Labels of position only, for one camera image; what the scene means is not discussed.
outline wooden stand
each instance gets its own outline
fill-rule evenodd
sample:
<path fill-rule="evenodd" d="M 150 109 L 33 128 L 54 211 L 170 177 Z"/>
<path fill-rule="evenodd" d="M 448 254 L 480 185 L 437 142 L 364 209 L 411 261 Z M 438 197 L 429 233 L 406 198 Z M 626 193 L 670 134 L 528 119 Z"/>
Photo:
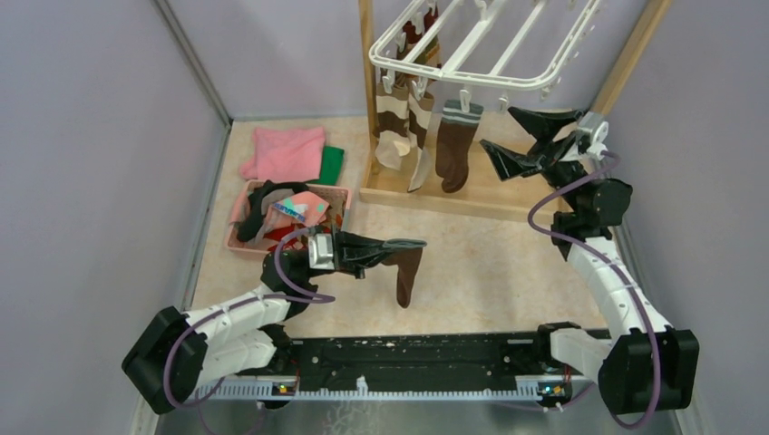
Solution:
<path fill-rule="evenodd" d="M 638 19 L 636 27 L 592 106 L 593 111 L 604 115 L 611 111 L 671 2 L 672 0 L 648 0 L 646 9 Z M 552 189 L 542 177 L 515 179 L 506 183 L 500 182 L 489 158 L 477 142 L 473 143 L 469 153 L 470 177 L 464 188 L 456 193 L 443 193 L 441 179 L 434 173 L 430 175 L 421 189 L 414 193 L 406 193 L 414 169 L 416 153 L 412 152 L 406 157 L 400 171 L 380 167 L 374 156 L 374 148 L 377 143 L 375 137 L 375 70 L 368 59 L 368 50 L 374 42 L 371 3 L 371 0 L 358 0 L 364 56 L 366 107 L 369 132 L 371 133 L 371 152 L 369 153 L 368 168 L 364 174 L 363 185 L 360 189 L 361 199 L 365 202 L 387 206 L 419 208 L 481 218 L 525 221 L 531 207 L 551 193 Z M 426 146 L 433 157 L 435 156 L 437 123 L 437 121 L 431 122 L 431 131 L 426 142 Z M 526 152 L 531 142 L 521 140 L 500 144 L 511 150 Z M 540 223 L 547 224 L 552 220 L 552 213 L 560 209 L 568 209 L 568 206 L 562 201 L 553 202 L 545 207 L 536 218 Z"/>

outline wooden base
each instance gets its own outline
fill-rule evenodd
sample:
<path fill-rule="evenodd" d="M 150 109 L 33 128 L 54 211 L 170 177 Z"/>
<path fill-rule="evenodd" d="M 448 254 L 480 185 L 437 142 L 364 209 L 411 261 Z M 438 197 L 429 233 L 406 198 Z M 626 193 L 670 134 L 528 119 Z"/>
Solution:
<path fill-rule="evenodd" d="M 489 124 L 489 118 L 491 118 L 492 123 L 496 120 L 507 119 L 509 121 L 504 121 L 504 123 L 508 125 L 492 125 L 490 129 L 485 128 L 484 130 L 488 134 L 476 134 L 476 140 L 488 139 L 518 152 L 526 152 L 531 147 L 533 140 L 527 140 L 525 133 L 521 134 L 520 127 L 511 120 L 509 115 L 504 115 L 502 118 L 495 118 L 493 115 L 491 117 L 484 115 L 482 128 L 485 122 L 486 125 Z M 439 124 L 440 118 L 434 116 L 426 141 L 426 148 L 433 157 L 433 161 L 435 159 L 435 134 Z M 510 124 L 514 124 L 512 134 L 510 134 Z M 512 137 L 512 140 L 504 140 L 505 136 Z M 371 143 L 376 144 L 376 141 L 376 138 L 371 138 Z M 374 153 L 371 154 L 369 165 L 373 166 L 376 161 L 373 156 Z M 400 171 L 385 167 L 380 168 L 376 173 L 373 170 L 368 170 L 360 189 L 360 198 L 365 202 L 387 206 L 419 208 L 479 218 L 525 222 L 529 210 L 540 199 L 552 192 L 552 188 L 540 176 L 500 181 L 488 155 L 478 141 L 475 141 L 470 147 L 468 163 L 470 175 L 467 184 L 456 193 L 443 192 L 441 189 L 443 179 L 438 177 L 434 170 L 422 188 L 414 193 L 406 193 L 416 165 L 416 152 L 411 152 L 404 158 Z M 559 210 L 569 210 L 569 206 L 562 199 L 549 203 L 535 218 L 538 223 L 548 225 L 552 222 L 553 212 Z"/>

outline beige sock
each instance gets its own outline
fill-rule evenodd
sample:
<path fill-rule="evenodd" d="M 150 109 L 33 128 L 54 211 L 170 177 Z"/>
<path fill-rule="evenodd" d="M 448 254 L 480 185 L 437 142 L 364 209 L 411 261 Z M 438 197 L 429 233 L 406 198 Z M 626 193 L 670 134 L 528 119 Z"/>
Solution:
<path fill-rule="evenodd" d="M 422 187 L 427 177 L 430 175 L 430 169 L 433 167 L 433 158 L 430 152 L 424 147 L 424 140 L 427 137 L 427 129 L 430 127 L 430 118 L 433 115 L 433 104 L 435 98 L 429 92 L 425 92 L 422 98 L 417 101 L 409 93 L 409 141 L 412 148 L 417 148 L 417 161 L 414 174 L 409 183 L 408 192 L 414 192 Z"/>
<path fill-rule="evenodd" d="M 393 86 L 387 93 L 381 83 L 376 85 L 376 115 L 379 119 L 379 143 L 375 155 L 382 165 L 400 170 L 403 156 L 411 150 L 406 132 L 408 122 L 408 88 Z"/>

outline wooden pole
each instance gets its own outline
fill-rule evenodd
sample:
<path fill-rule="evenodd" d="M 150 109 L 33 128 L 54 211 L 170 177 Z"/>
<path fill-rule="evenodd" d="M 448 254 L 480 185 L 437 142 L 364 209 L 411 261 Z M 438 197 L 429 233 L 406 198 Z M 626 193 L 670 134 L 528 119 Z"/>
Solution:
<path fill-rule="evenodd" d="M 377 143 L 376 138 L 376 94 L 375 94 L 375 81 L 376 74 L 374 66 L 368 59 L 368 50 L 374 43 L 374 22 L 372 10 L 372 0 L 358 0 L 358 13 L 360 15 L 360 27 L 361 27 L 361 48 L 363 50 L 363 73 L 365 82 L 365 110 L 368 115 L 368 137 L 369 146 L 371 147 L 370 156 L 373 156 L 374 148 Z M 374 174 L 379 173 L 379 162 L 374 158 L 369 159 L 371 161 L 371 170 Z"/>
<path fill-rule="evenodd" d="M 633 33 L 630 34 L 625 47 L 619 54 L 614 67 L 612 67 L 608 78 L 599 91 L 598 97 L 596 97 L 593 103 L 592 110 L 594 112 L 607 115 L 611 108 L 614 107 L 614 103 L 617 102 L 622 89 L 625 88 L 630 74 L 636 68 L 638 59 L 641 58 L 641 54 L 647 48 L 649 40 L 651 40 L 652 35 L 657 30 L 659 23 L 662 22 L 662 18 L 665 16 L 672 1 L 648 0 L 644 12 L 636 22 Z"/>

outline pink cloth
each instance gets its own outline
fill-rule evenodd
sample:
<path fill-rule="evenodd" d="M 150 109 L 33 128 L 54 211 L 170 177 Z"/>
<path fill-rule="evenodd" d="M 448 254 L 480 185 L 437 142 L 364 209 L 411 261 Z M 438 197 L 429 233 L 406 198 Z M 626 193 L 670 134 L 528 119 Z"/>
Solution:
<path fill-rule="evenodd" d="M 240 166 L 244 179 L 276 183 L 309 181 L 320 177 L 326 132 L 314 129 L 270 130 L 256 127 L 254 156 Z"/>
<path fill-rule="evenodd" d="M 269 206 L 264 218 L 265 233 L 297 222 L 314 227 L 326 220 L 328 202 L 312 192 L 300 192 Z"/>
<path fill-rule="evenodd" d="M 328 202 L 312 192 L 300 192 L 269 207 L 305 227 L 314 227 L 326 218 Z"/>

